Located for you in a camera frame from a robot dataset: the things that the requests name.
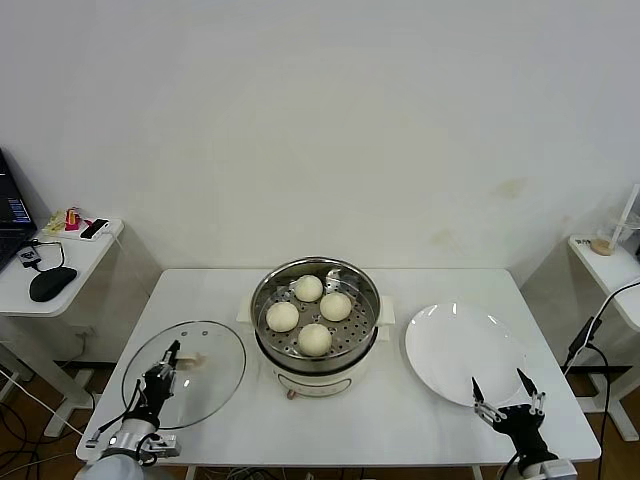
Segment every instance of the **floor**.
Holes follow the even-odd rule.
[[[68,373],[73,375],[75,370],[67,369]],[[110,370],[97,370],[94,377],[91,379],[89,387],[93,391],[102,391],[106,385]],[[577,395],[593,395],[595,393],[589,379],[586,375],[575,374],[570,375],[570,384]],[[32,394],[46,402],[48,405],[55,406],[62,399],[61,396],[47,385],[40,378],[35,377],[30,382],[24,383],[24,387]],[[42,434],[42,431],[49,419],[50,414],[43,409],[40,405],[27,398],[22,392],[17,389],[5,399],[5,403],[9,407],[16,410],[18,415],[22,417],[27,427],[27,439],[30,441],[37,441]],[[629,416],[632,421],[640,426],[640,389],[629,395],[623,402]],[[18,421],[13,417],[11,413],[8,413],[6,408],[0,407],[0,412],[3,414],[9,427],[14,432],[22,434],[22,427]],[[71,423],[76,425],[79,429],[83,429],[84,425],[89,421],[89,411],[79,411],[74,413]],[[593,414],[588,415],[589,422],[595,431],[599,432],[600,424],[603,415]],[[8,460],[13,457],[15,450],[20,450],[22,442],[14,438],[7,430],[7,428],[0,424],[0,479],[12,480],[34,480],[34,479],[49,479],[55,478],[56,480],[71,480],[75,474],[82,467],[82,463],[76,459],[73,454],[78,437],[76,434],[66,435],[58,441],[49,443],[47,445],[40,445],[37,448],[39,459],[49,458],[55,455],[67,454],[60,458],[53,459],[47,462],[43,462],[40,465],[40,477],[37,476],[37,470],[35,467],[31,468],[29,476],[27,477],[27,468],[20,468],[14,473],[9,473],[13,469],[22,467],[29,462],[35,461],[31,458],[31,451],[33,445],[28,445],[24,450],[29,450],[28,453],[19,454],[14,458],[11,463],[4,465]],[[597,462],[581,463],[577,464],[577,470],[580,480],[597,480]],[[183,467],[172,467],[167,470],[176,478],[184,478],[186,469]],[[313,473],[314,477],[319,480],[359,480],[359,479],[377,479],[377,480],[391,480],[391,479],[406,479],[406,480],[422,480],[422,479],[447,479],[447,480],[472,480],[473,475],[470,468],[348,468],[344,469],[293,469],[287,468],[283,472],[282,469],[269,469],[268,473],[255,475],[251,478],[265,478],[271,479],[271,474],[277,480],[303,480],[307,472]],[[607,422],[606,430],[606,443],[605,443],[605,455],[604,455],[604,469],[603,479],[606,480],[631,480],[638,478],[638,472],[640,471],[640,442],[628,443],[624,442],[618,432],[616,431],[612,422]],[[498,467],[483,467],[482,473],[485,479],[493,479],[496,477]],[[235,475],[234,480],[244,480],[247,478],[249,472],[242,472]],[[204,469],[200,468],[197,471],[196,478],[198,480],[224,480],[227,478],[229,472],[228,469]]]

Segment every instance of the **phone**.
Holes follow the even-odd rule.
[[[108,225],[109,220],[103,220],[102,218],[96,218],[95,221],[89,225],[84,231],[80,234],[80,238],[91,239],[94,237],[99,230]]]

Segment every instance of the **steamer basket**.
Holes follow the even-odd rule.
[[[298,300],[293,287],[303,275],[318,277],[325,295],[347,295],[352,305],[349,317],[331,322],[320,314],[320,299]],[[267,310],[276,302],[289,302],[298,309],[295,329],[278,333],[269,328]],[[361,360],[375,342],[379,314],[380,295],[371,279],[349,263],[325,257],[302,258],[278,267],[258,284],[251,299],[251,321],[262,351],[280,367],[302,375],[334,374]],[[320,323],[331,332],[331,350],[323,357],[308,357],[298,348],[298,333],[311,323]]]

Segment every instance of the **wooden coaster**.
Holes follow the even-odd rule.
[[[595,238],[591,240],[590,245],[591,250],[596,252],[598,255],[609,257],[611,254],[613,254],[613,249],[609,248],[609,242],[607,242],[606,240]]]

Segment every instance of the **white plate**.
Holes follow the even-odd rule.
[[[500,405],[522,386],[525,355],[509,330],[482,309],[441,303],[413,317],[406,333],[407,355],[422,381],[447,400],[473,406],[471,377],[485,399]]]

